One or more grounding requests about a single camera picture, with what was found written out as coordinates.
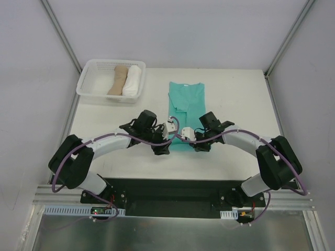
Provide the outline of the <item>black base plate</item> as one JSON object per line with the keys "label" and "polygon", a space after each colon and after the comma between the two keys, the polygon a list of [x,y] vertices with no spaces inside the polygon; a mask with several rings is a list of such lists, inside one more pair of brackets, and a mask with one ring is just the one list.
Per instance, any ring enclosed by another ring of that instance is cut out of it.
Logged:
{"label": "black base plate", "polygon": [[221,211],[265,207],[264,189],[243,195],[240,180],[108,178],[102,198],[127,216],[218,219]]}

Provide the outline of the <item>white plastic basket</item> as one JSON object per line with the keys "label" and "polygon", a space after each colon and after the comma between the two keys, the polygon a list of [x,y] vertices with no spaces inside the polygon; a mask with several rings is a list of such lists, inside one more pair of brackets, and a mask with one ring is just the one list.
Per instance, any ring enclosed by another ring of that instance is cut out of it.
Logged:
{"label": "white plastic basket", "polygon": [[[123,65],[130,68],[133,65],[141,69],[139,78],[139,87],[134,96],[108,95],[108,91],[114,83],[115,71],[117,65]],[[86,62],[77,83],[76,93],[101,104],[105,101],[134,104],[139,99],[146,75],[146,64],[142,61],[134,60],[111,60],[111,59],[91,59]]]}

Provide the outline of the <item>teal t-shirt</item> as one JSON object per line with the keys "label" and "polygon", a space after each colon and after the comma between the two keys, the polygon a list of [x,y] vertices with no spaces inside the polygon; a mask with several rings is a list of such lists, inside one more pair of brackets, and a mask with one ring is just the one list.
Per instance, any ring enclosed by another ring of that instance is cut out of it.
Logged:
{"label": "teal t-shirt", "polygon": [[169,83],[169,116],[180,122],[180,129],[202,127],[199,120],[206,113],[205,85]]}

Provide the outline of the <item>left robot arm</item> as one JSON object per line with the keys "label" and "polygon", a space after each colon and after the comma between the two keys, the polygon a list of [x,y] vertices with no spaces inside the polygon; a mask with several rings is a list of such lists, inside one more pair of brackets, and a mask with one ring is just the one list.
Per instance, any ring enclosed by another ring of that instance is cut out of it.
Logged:
{"label": "left robot arm", "polygon": [[92,193],[98,203],[106,203],[114,191],[103,177],[90,171],[92,161],[139,143],[151,146],[155,155],[169,154],[169,146],[179,126],[175,117],[158,124],[156,114],[144,110],[138,118],[120,125],[110,133],[89,139],[79,138],[75,134],[67,136],[48,164],[54,173],[52,191],[59,192],[55,187],[55,183],[59,181],[63,187],[80,188]]}

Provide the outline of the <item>left aluminium frame post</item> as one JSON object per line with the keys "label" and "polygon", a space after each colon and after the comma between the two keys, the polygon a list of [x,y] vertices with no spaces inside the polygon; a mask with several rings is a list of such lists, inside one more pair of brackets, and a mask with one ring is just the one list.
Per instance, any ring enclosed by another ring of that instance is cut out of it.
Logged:
{"label": "left aluminium frame post", "polygon": [[52,9],[51,4],[49,3],[48,0],[40,0],[39,1],[42,8],[44,9],[46,15],[48,16],[57,36],[59,37],[65,52],[67,53],[67,55],[69,56],[73,66],[75,67],[76,71],[81,74],[82,72],[82,67],[80,66],[80,63],[77,59],[77,56],[73,50],[73,48],[71,47],[65,32],[62,29],[62,26],[60,24],[60,22],[58,21],[58,18],[54,12],[54,10]]}

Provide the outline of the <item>beige rolled t-shirt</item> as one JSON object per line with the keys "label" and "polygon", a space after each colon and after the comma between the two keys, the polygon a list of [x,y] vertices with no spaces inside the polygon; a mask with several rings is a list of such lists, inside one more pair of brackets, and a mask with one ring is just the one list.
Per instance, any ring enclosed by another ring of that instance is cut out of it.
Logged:
{"label": "beige rolled t-shirt", "polygon": [[112,96],[121,96],[122,89],[127,79],[128,68],[124,65],[117,65],[114,68],[114,72],[115,72],[114,82],[107,94]]}

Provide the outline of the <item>right aluminium frame post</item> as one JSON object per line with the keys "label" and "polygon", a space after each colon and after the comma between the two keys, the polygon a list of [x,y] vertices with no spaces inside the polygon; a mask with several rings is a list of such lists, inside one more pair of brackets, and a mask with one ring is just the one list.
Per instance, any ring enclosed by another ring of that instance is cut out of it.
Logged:
{"label": "right aluminium frame post", "polygon": [[270,62],[267,70],[264,71],[265,79],[268,79],[270,77],[270,75],[274,71],[275,67],[277,66],[277,64],[279,63],[281,58],[283,57],[285,51],[288,49],[290,43],[293,41],[293,39],[294,39],[296,33],[298,32],[298,30],[300,29],[302,23],[304,22],[304,20],[308,16],[309,12],[311,11],[311,9],[313,8],[313,6],[316,3],[317,3],[316,0],[305,1],[302,9],[298,13],[295,21],[293,22],[292,26],[290,27],[287,35],[285,36],[283,42],[281,43],[279,49],[277,50],[274,58]]}

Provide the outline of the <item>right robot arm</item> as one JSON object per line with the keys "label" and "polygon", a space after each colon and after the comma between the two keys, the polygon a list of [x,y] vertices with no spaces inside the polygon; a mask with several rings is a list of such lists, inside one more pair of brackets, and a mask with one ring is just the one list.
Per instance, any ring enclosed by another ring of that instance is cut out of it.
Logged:
{"label": "right robot arm", "polygon": [[209,152],[214,143],[235,146],[257,159],[259,173],[231,188],[225,202],[242,208],[253,202],[254,196],[285,187],[303,171],[288,140],[283,136],[262,138],[241,129],[231,121],[220,122],[212,112],[199,118],[204,131],[195,132],[197,152]]}

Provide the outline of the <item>white rolled t-shirt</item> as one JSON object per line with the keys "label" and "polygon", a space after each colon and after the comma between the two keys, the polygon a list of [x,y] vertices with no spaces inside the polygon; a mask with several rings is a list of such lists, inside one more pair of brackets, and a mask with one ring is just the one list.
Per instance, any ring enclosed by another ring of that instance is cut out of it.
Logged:
{"label": "white rolled t-shirt", "polygon": [[139,66],[133,65],[129,68],[126,82],[122,88],[123,96],[135,96],[138,93],[142,70]]}

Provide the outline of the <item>aluminium rail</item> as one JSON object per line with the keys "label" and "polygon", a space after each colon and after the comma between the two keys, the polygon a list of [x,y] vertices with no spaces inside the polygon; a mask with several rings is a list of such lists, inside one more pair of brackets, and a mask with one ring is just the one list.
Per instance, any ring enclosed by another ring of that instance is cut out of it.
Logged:
{"label": "aluminium rail", "polygon": [[39,185],[37,187],[33,204],[77,204],[83,190],[80,188],[68,189],[62,188],[59,192],[54,193],[51,185]]}

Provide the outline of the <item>aluminium frame post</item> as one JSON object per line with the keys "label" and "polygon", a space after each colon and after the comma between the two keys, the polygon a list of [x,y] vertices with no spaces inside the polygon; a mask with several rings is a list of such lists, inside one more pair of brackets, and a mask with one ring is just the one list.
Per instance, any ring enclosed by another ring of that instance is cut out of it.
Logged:
{"label": "aluminium frame post", "polygon": [[52,9],[51,4],[49,3],[48,0],[40,0],[39,1],[42,8],[44,9],[46,15],[48,16],[57,36],[59,37],[65,52],[67,53],[67,55],[69,56],[73,66],[75,67],[76,71],[81,74],[82,72],[82,67],[80,66],[80,63],[77,59],[77,56],[73,50],[73,48],[71,47],[65,32],[62,29],[62,26],[60,24],[60,22],[58,21],[58,18],[54,12],[54,10]]}
{"label": "aluminium frame post", "polygon": [[268,79],[270,77],[270,75],[274,71],[275,67],[277,66],[277,64],[279,63],[281,58],[283,57],[285,51],[288,49],[290,43],[293,41],[293,39],[294,39],[296,33],[298,32],[298,30],[300,29],[302,23],[304,22],[304,20],[308,16],[309,12],[311,11],[311,9],[313,8],[313,6],[316,3],[317,3],[316,0],[305,1],[302,9],[298,13],[295,21],[293,22],[292,26],[290,27],[287,35],[285,36],[283,42],[281,43],[279,49],[277,50],[274,58],[270,62],[267,70],[264,71],[265,79]]}

